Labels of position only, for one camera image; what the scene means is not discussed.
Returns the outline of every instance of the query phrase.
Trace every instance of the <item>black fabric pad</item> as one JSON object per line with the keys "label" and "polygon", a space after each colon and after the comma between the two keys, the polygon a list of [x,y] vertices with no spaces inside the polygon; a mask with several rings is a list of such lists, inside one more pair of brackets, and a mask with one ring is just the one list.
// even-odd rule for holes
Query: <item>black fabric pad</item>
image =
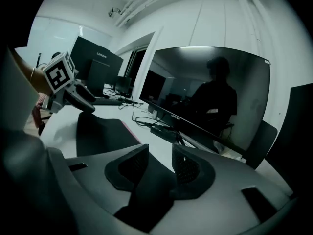
{"label": "black fabric pad", "polygon": [[115,151],[140,142],[121,120],[102,119],[93,114],[79,114],[76,131],[77,156]]}
{"label": "black fabric pad", "polygon": [[149,146],[143,146],[107,164],[104,174],[118,190],[132,191],[141,180],[149,159]]}
{"label": "black fabric pad", "polygon": [[215,180],[213,166],[187,151],[185,146],[173,145],[172,167],[178,184],[173,192],[175,199],[198,198]]}
{"label": "black fabric pad", "polygon": [[178,145],[172,157],[175,173],[149,153],[147,144],[107,164],[105,176],[113,186],[132,192],[115,217],[147,233],[175,199],[198,198],[213,184],[215,171],[208,161]]}

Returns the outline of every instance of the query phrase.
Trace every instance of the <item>computer monitor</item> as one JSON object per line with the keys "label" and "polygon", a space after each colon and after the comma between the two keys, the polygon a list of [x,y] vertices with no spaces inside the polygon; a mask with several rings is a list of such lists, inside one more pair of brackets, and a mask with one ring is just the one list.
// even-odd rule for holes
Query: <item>computer monitor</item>
{"label": "computer monitor", "polygon": [[129,91],[129,87],[131,85],[131,80],[132,79],[130,77],[123,77],[123,76],[117,77],[115,90],[117,90],[119,93],[127,94]]}
{"label": "computer monitor", "polygon": [[102,96],[103,88],[108,75],[110,75],[110,66],[93,60],[87,79],[87,88],[94,96]]}
{"label": "computer monitor", "polygon": [[217,151],[217,141],[244,154],[263,119],[268,92],[268,60],[191,46],[155,52],[140,99],[196,142]]}
{"label": "computer monitor", "polygon": [[75,64],[75,69],[79,71],[76,78],[87,80],[91,63],[93,60],[108,64],[110,66],[110,77],[107,78],[106,83],[114,85],[118,76],[119,70],[123,63],[123,59],[111,53],[108,49],[96,45],[82,37],[77,37],[71,58]]}

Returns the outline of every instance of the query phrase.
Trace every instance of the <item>white desk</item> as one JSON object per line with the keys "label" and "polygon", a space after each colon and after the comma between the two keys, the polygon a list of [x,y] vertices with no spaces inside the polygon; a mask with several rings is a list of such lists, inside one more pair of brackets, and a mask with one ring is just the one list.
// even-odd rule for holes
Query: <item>white desk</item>
{"label": "white desk", "polygon": [[[93,113],[97,117],[107,119],[119,119],[127,124],[142,144],[149,144],[150,153],[155,156],[163,165],[173,171],[172,168],[172,144],[150,133],[148,127],[141,127],[132,121],[133,107],[128,106],[122,110],[118,106],[95,106]],[[152,117],[146,112],[147,104],[135,107],[135,117]],[[58,113],[53,114],[48,121],[40,138],[46,146],[58,148],[65,158],[76,157],[76,128],[78,116],[82,111],[71,105],[66,105]],[[149,119],[142,118],[141,121],[149,122]]]}

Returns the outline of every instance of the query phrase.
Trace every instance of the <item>lenovo logo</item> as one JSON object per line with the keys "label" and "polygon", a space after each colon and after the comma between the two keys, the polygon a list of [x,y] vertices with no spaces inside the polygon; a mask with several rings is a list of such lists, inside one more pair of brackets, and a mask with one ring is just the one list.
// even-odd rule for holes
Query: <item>lenovo logo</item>
{"label": "lenovo logo", "polygon": [[100,56],[100,57],[107,58],[107,56],[105,56],[105,55],[103,55],[103,54],[101,54],[101,53],[99,53],[99,52],[97,52],[97,55]]}
{"label": "lenovo logo", "polygon": [[177,120],[180,120],[179,117],[177,117],[177,116],[175,116],[175,115],[173,115],[173,114],[171,114],[171,116],[174,117],[174,118],[176,118]]}

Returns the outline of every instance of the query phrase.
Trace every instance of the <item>person silhouette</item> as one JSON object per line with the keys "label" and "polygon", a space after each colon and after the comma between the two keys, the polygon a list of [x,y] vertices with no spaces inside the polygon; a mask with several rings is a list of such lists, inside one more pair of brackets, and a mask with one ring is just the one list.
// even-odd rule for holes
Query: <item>person silhouette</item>
{"label": "person silhouette", "polygon": [[219,136],[231,115],[237,114],[237,93],[228,85],[229,63],[224,57],[207,61],[212,80],[199,86],[190,99],[190,119]]}

